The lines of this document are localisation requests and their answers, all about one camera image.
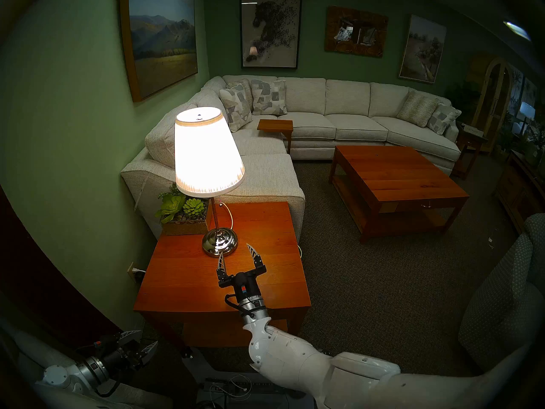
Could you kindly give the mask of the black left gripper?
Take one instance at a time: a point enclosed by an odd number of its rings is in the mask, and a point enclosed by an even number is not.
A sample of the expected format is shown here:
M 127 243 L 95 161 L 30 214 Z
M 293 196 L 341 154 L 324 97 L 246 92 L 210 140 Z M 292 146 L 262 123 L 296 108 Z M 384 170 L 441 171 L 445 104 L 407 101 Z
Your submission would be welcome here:
M 107 371 L 139 370 L 157 351 L 155 341 L 140 350 L 142 330 L 124 331 L 120 335 L 103 335 L 94 343 L 95 358 Z

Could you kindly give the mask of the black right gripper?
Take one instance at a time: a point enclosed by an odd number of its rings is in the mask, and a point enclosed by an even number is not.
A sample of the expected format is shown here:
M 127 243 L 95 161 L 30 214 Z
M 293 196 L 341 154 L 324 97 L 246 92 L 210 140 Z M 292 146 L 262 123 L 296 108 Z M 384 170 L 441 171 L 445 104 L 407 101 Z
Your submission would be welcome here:
M 220 288 L 232 286 L 234 288 L 234 296 L 237 300 L 237 304 L 245 304 L 246 301 L 249 302 L 252 298 L 261 299 L 262 294 L 256 278 L 267 272 L 267 268 L 263 263 L 260 254 L 248 243 L 247 248 L 252 257 L 255 266 L 254 269 L 248 272 L 239 272 L 236 275 L 228 275 L 224 252 L 221 252 L 219 255 L 216 269 Z

